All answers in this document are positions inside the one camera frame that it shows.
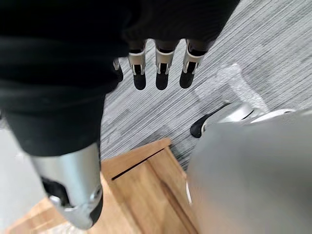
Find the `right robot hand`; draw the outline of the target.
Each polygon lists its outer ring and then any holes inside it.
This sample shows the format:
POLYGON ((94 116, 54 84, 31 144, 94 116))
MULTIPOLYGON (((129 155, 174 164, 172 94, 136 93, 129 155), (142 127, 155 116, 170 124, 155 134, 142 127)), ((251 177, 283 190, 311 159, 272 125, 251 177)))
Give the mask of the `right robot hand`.
POLYGON ((156 87, 164 90, 174 52, 187 46, 180 86, 195 72, 236 0, 3 0, 0 110, 62 216, 88 230, 101 214, 100 126, 106 94, 122 81, 146 85, 146 41, 156 46, 156 87))

